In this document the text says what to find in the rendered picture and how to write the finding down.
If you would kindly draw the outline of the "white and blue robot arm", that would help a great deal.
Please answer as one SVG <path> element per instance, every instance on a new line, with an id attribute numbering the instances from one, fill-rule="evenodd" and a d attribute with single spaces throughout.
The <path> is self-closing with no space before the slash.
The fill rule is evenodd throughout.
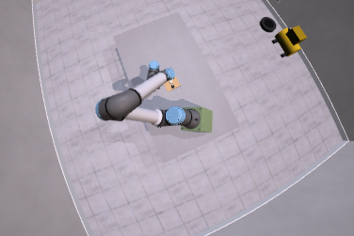
<path id="1" fill-rule="evenodd" d="M 172 68 L 165 69 L 159 73 L 158 71 L 159 63 L 157 61 L 151 61 L 149 63 L 148 80 L 145 81 L 144 84 L 142 83 L 135 88 L 130 88 L 122 93 L 105 98 L 105 100 L 101 99 L 96 104 L 95 108 L 98 118 L 105 121 L 123 121 L 125 119 L 136 121 L 144 120 L 144 122 L 150 122 L 156 127 L 178 124 L 185 127 L 188 126 L 187 129 L 196 128 L 200 123 L 201 117 L 199 112 L 195 109 L 184 109 L 178 106 L 172 106 L 167 110 L 151 110 L 138 107 L 145 98 L 167 81 L 175 78 L 175 72 Z M 154 75 L 154 73 L 156 75 Z M 127 118 L 125 116 L 127 116 Z"/>

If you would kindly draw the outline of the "peach flat mat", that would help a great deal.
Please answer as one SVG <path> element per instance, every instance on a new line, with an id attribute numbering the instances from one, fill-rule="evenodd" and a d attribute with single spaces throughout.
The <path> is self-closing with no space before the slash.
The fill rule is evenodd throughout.
<path id="1" fill-rule="evenodd" d="M 170 81 L 170 80 L 169 80 L 169 81 Z M 164 84 L 164 86 L 166 87 L 166 89 L 167 89 L 168 92 L 171 91 L 171 90 L 173 90 L 174 88 L 180 86 L 180 83 L 179 83 L 179 81 L 177 80 L 176 76 L 175 76 L 174 79 L 172 79 L 172 84 L 171 84 L 169 81 L 167 81 L 167 82 Z M 174 85 L 174 88 L 171 87 L 172 85 Z"/>

